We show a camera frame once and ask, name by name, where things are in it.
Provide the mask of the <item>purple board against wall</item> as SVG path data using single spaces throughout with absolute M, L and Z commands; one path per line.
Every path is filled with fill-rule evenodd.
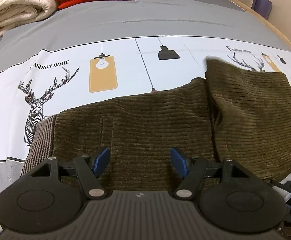
M 272 5 L 273 3 L 270 0 L 253 0 L 251 9 L 267 20 L 271 12 Z

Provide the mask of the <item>olive green corduroy pants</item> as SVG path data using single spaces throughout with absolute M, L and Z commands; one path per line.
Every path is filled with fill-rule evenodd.
M 22 173 L 48 157 L 71 161 L 102 147 L 112 190 L 173 190 L 170 150 L 217 163 L 234 159 L 263 180 L 291 172 L 291 86 L 283 73 L 207 59 L 204 78 L 160 92 L 65 110 L 39 122 Z

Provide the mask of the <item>printed grey white bedsheet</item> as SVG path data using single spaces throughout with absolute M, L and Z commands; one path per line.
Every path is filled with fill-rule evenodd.
M 291 85 L 291 48 L 230 0 L 77 4 L 0 38 L 0 192 L 20 177 L 28 115 L 49 117 L 107 99 L 167 90 L 231 56 Z

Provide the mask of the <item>wooden bed frame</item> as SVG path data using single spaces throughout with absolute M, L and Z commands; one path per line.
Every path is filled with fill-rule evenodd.
M 236 5 L 238 5 L 242 9 L 246 10 L 250 14 L 252 14 L 255 18 L 257 18 L 260 22 L 262 22 L 267 28 L 269 28 L 272 32 L 274 32 L 280 39 L 282 39 L 285 42 L 285 44 L 287 44 L 288 46 L 291 47 L 291 41 L 288 39 L 288 37 L 286 37 L 286 35 L 284 35 L 280 30 L 278 30 L 268 20 L 263 18 L 260 14 L 258 14 L 254 10 L 252 10 L 250 7 L 248 7 L 247 5 L 242 3 L 241 1 L 239 1 L 239 0 L 230 0 L 230 1 L 235 3 Z

